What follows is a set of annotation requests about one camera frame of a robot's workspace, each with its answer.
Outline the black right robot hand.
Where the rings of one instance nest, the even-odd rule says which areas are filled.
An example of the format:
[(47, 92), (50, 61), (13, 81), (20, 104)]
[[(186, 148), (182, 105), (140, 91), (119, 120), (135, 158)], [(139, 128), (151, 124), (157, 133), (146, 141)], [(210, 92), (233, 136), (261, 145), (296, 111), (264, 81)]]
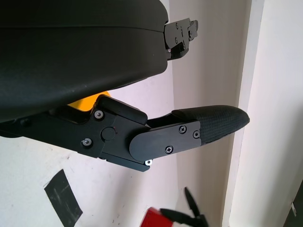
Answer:
[(184, 188), (184, 193), (189, 208), (193, 212), (194, 217), (191, 217), (179, 211), (164, 208), (160, 209), (160, 213), (172, 222), (178, 222), (179, 224), (185, 224), (191, 227), (208, 227), (209, 225), (205, 218), (205, 215), (200, 213), (197, 203), (187, 187)]

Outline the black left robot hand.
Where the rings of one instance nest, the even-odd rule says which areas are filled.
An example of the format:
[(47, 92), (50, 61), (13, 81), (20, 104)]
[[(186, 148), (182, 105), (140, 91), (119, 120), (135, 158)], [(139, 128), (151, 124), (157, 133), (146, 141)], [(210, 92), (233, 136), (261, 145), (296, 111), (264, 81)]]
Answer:
[(198, 22), (169, 22), (158, 0), (3, 0), (0, 134), (145, 172), (160, 157), (217, 141), (249, 116), (228, 105), (146, 113), (103, 94), (163, 73)]

